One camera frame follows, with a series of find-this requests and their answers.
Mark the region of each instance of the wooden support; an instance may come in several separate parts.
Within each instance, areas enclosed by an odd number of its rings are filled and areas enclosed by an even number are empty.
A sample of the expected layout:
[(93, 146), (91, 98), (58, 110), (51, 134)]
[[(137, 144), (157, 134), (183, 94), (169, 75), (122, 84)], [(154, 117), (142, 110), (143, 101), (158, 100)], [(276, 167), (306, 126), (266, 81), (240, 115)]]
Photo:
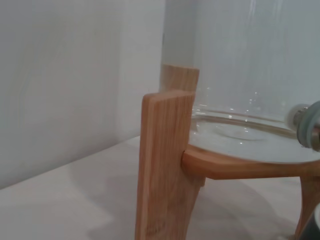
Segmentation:
[(160, 75), (160, 92), (184, 90), (195, 92), (199, 69), (163, 64)]
[(185, 174), (195, 94), (180, 90), (143, 98), (135, 240), (185, 240), (204, 181)]
[(302, 207), (300, 219), (295, 230), (296, 239), (298, 239), (316, 206), (320, 203), (320, 177), (304, 176), (300, 177), (300, 181)]
[(182, 167), (188, 173), (215, 180), (320, 176), (320, 161), (266, 163), (228, 156), (188, 145)]

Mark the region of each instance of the glass container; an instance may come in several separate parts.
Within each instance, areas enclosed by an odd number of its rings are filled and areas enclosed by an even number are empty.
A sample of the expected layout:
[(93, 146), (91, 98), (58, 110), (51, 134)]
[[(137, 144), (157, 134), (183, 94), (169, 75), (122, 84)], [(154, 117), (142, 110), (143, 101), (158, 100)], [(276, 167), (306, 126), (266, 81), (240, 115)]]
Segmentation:
[(320, 160), (320, 1), (167, 0), (162, 63), (200, 70), (189, 143)]

